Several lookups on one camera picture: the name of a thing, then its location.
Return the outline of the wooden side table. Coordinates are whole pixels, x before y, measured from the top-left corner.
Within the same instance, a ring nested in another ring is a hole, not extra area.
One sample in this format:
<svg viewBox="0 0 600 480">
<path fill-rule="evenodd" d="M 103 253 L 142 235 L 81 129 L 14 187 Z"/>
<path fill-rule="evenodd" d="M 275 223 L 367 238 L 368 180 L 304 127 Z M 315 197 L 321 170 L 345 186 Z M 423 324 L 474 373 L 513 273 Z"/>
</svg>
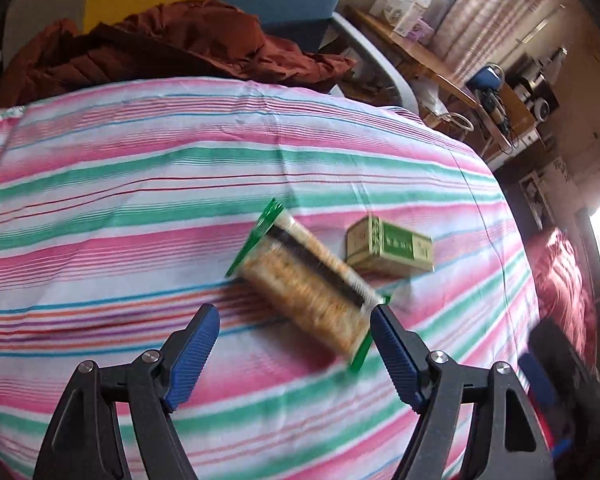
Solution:
<svg viewBox="0 0 600 480">
<path fill-rule="evenodd" d="M 512 150 L 505 143 L 506 137 L 502 136 L 500 129 L 494 124 L 480 101 L 453 75 L 452 70 L 437 55 L 419 42 L 395 34 L 392 28 L 380 18 L 375 18 L 352 6 L 347 6 L 344 14 L 368 39 L 377 40 L 385 51 L 396 57 L 396 69 L 405 79 L 425 78 L 432 81 L 440 90 L 454 96 L 472 110 L 489 129 L 490 135 L 503 151 Z M 512 126 L 510 138 L 513 141 L 527 140 L 531 133 L 536 133 L 534 117 L 511 88 L 504 86 L 501 97 L 506 117 Z"/>
</svg>

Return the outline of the red pink blanket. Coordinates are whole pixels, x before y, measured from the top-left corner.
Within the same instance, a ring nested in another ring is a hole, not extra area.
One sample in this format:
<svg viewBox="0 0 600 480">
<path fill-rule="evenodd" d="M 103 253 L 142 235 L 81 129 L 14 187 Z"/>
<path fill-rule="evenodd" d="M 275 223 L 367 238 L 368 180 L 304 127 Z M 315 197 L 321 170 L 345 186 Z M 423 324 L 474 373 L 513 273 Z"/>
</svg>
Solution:
<svg viewBox="0 0 600 480">
<path fill-rule="evenodd" d="M 568 236 L 550 228 L 524 243 L 540 318 L 551 318 L 588 366 L 596 364 L 597 318 L 588 278 Z"/>
</svg>

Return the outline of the dark red jacket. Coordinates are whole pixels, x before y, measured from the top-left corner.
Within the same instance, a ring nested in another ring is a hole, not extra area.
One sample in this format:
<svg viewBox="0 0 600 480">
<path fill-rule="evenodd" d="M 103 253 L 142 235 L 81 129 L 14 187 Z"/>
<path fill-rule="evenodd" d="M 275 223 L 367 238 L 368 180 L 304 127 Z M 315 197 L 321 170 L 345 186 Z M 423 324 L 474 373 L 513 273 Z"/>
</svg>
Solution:
<svg viewBox="0 0 600 480">
<path fill-rule="evenodd" d="M 355 62 L 306 52 L 258 18 L 216 0 L 158 4 L 81 34 L 59 20 L 32 38 L 0 78 L 0 108 L 114 82 L 221 77 L 329 91 Z"/>
</svg>

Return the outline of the white boxes on table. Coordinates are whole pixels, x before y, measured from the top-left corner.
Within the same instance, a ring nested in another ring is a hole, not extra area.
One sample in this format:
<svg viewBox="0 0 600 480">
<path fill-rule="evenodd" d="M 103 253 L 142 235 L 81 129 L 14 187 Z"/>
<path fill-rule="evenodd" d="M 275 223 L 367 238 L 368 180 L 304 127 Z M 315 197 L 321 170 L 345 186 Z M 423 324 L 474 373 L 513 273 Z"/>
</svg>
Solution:
<svg viewBox="0 0 600 480">
<path fill-rule="evenodd" d="M 426 44 L 434 30 L 422 18 L 431 0 L 375 0 L 370 15 L 384 20 L 401 38 Z"/>
</svg>

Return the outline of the green small box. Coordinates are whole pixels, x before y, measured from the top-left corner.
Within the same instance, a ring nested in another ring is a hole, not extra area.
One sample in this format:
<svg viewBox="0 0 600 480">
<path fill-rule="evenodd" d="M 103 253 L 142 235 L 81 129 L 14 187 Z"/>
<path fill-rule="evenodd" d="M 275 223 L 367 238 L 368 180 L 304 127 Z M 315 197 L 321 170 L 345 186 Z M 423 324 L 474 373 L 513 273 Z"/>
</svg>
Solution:
<svg viewBox="0 0 600 480">
<path fill-rule="evenodd" d="M 434 270 L 429 237 L 369 214 L 347 230 L 346 263 L 357 271 L 400 278 Z"/>
</svg>

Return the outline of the pink curtain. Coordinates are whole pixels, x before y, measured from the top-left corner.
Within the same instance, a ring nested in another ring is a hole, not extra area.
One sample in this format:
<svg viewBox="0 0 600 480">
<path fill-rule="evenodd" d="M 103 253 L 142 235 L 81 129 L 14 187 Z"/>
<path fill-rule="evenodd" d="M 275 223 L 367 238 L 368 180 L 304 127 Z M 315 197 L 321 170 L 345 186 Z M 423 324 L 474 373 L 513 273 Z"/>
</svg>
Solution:
<svg viewBox="0 0 600 480">
<path fill-rule="evenodd" d="M 493 60 L 522 22 L 546 0 L 456 0 L 432 36 L 429 49 L 466 82 Z"/>
</svg>

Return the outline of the striped bed sheet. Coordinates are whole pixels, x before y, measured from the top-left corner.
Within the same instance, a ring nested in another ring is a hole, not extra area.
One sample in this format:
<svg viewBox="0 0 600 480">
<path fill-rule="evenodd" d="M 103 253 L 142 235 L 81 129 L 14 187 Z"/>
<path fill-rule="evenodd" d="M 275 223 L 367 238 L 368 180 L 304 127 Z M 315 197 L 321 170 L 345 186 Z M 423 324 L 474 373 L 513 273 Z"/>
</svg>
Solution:
<svg viewBox="0 0 600 480">
<path fill-rule="evenodd" d="M 516 362 L 539 316 L 486 164 L 395 107 L 178 78 L 0 110 L 0 459 L 30 478 L 79 362 L 132 361 L 206 302 L 221 331 L 174 415 L 203 479 L 388 479 L 415 426 L 371 351 L 358 373 L 226 271 L 270 200 L 336 254 L 376 214 L 434 270 L 372 274 L 458 362 Z"/>
</svg>

